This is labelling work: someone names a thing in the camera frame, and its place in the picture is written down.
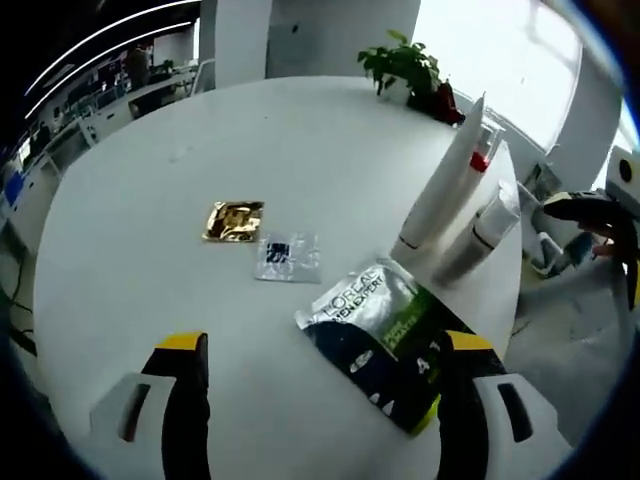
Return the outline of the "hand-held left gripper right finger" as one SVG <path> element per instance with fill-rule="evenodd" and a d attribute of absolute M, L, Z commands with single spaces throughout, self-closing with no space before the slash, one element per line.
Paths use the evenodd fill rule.
<path fill-rule="evenodd" d="M 555 408 L 483 337 L 441 337 L 439 479 L 543 479 L 560 464 Z"/>

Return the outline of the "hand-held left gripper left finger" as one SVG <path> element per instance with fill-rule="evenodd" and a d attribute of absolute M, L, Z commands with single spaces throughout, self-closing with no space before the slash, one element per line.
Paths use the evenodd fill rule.
<path fill-rule="evenodd" d="M 104 479 L 208 479 L 208 335 L 173 334 L 90 412 L 88 463 Z"/>

